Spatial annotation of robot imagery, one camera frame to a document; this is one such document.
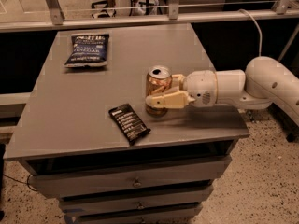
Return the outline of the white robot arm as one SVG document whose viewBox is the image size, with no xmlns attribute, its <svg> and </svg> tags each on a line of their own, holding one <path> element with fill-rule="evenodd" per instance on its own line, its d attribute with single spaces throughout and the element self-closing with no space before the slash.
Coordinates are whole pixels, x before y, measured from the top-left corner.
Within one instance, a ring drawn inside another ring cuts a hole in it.
<svg viewBox="0 0 299 224">
<path fill-rule="evenodd" d="M 265 109 L 275 104 L 299 125 L 299 79 L 280 62 L 259 56 L 244 71 L 202 70 L 174 75 L 171 87 L 149 95 L 146 104 L 168 109 L 187 105 Z"/>
</svg>

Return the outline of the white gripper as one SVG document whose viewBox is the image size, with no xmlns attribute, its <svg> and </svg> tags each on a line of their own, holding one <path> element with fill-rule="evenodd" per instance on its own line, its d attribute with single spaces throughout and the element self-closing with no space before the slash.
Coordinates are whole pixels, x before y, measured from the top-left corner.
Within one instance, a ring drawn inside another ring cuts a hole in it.
<svg viewBox="0 0 299 224">
<path fill-rule="evenodd" d="M 211 107 L 216 103 L 216 74 L 209 70 L 195 71 L 187 75 L 174 74 L 171 88 L 146 97 L 146 105 L 152 108 L 181 109 L 188 104 L 195 107 Z"/>
</svg>

